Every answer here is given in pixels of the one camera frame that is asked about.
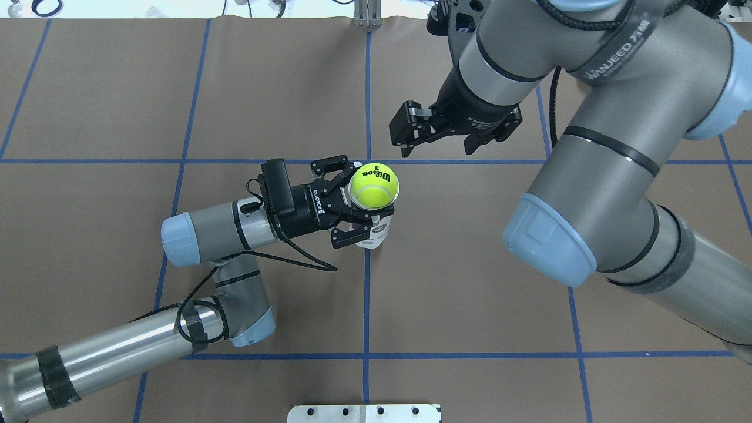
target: light blue joint cap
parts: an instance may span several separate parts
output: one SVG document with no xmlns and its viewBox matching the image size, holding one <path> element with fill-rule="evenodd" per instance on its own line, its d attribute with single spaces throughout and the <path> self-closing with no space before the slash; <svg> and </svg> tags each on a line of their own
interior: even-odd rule
<svg viewBox="0 0 752 423">
<path fill-rule="evenodd" d="M 503 238 L 512 254 L 564 285 L 578 287 L 596 271 L 596 258 L 577 231 L 530 193 L 520 198 Z"/>
<path fill-rule="evenodd" d="M 266 309 L 266 312 L 247 328 L 243 333 L 230 338 L 232 345 L 235 347 L 245 347 L 256 342 L 261 342 L 266 338 L 269 338 L 273 333 L 276 325 L 274 324 L 274 313 L 271 311 L 271 306 Z"/>
<path fill-rule="evenodd" d="M 199 241 L 187 211 L 162 222 L 162 248 L 175 266 L 201 264 Z"/>
<path fill-rule="evenodd" d="M 694 129 L 684 135 L 686 139 L 706 139 L 725 132 L 736 125 L 742 113 L 752 111 L 752 44 L 723 22 L 731 35 L 733 59 L 726 86 L 710 114 Z"/>
<path fill-rule="evenodd" d="M 609 8 L 615 5 L 619 0 L 548 0 L 560 11 L 565 12 L 590 12 L 600 9 Z"/>
</svg>

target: white bracket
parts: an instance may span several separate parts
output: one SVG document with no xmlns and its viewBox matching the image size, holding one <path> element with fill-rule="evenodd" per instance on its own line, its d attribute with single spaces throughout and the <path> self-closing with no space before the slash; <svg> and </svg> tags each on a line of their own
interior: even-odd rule
<svg viewBox="0 0 752 423">
<path fill-rule="evenodd" d="M 355 26 L 381 26 L 381 0 L 355 0 Z"/>
<path fill-rule="evenodd" d="M 287 423 L 441 423 L 438 404 L 297 406 Z"/>
</svg>

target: tennis ball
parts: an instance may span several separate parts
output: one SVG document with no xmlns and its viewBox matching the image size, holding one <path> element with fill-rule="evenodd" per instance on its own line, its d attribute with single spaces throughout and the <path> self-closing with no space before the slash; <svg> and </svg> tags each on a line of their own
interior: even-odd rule
<svg viewBox="0 0 752 423">
<path fill-rule="evenodd" d="M 399 181 L 389 166 L 369 163 L 356 169 L 350 180 L 350 198 L 365 210 L 392 204 L 399 194 Z"/>
</svg>

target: white mounting plate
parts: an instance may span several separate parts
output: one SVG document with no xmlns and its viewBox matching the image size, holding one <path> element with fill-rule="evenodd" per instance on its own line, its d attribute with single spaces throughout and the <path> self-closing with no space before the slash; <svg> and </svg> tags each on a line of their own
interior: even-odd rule
<svg viewBox="0 0 752 423">
<path fill-rule="evenodd" d="M 297 406 L 287 423 L 441 423 L 438 404 Z"/>
</svg>

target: robotic arm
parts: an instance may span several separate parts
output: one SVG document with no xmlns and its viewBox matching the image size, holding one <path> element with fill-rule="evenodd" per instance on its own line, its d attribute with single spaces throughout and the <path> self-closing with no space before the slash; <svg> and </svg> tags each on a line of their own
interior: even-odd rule
<svg viewBox="0 0 752 423">
<path fill-rule="evenodd" d="M 243 347 L 270 336 L 274 316 L 254 255 L 270 256 L 252 248 L 278 239 L 294 245 L 291 238 L 318 230 L 329 230 L 334 248 L 367 239 L 371 215 L 391 215 L 394 207 L 364 211 L 349 205 L 344 187 L 357 166 L 346 156 L 315 160 L 311 163 L 315 179 L 291 187 L 284 160 L 269 160 L 258 177 L 261 196 L 167 219 L 162 245 L 168 259 L 176 266 L 210 261 L 214 268 L 207 278 L 182 303 L 71 345 L 53 345 L 22 360 L 0 361 L 0 421 L 23 423 L 221 339 Z M 331 180 L 324 178 L 333 172 L 338 173 Z M 342 221 L 359 227 L 337 229 Z M 309 267 L 336 270 L 304 255 L 323 265 Z M 191 300 L 209 278 L 214 280 L 216 295 Z"/>
<path fill-rule="evenodd" d="M 644 197 L 682 138 L 715 136 L 752 109 L 752 45 L 684 3 L 440 2 L 429 30 L 449 16 L 450 48 L 460 37 L 462 53 L 434 105 L 400 108 L 392 143 L 404 157 L 447 131 L 495 138 L 562 66 L 593 88 L 520 199 L 505 245 L 568 286 L 600 272 L 752 364 L 752 270 Z"/>
</svg>

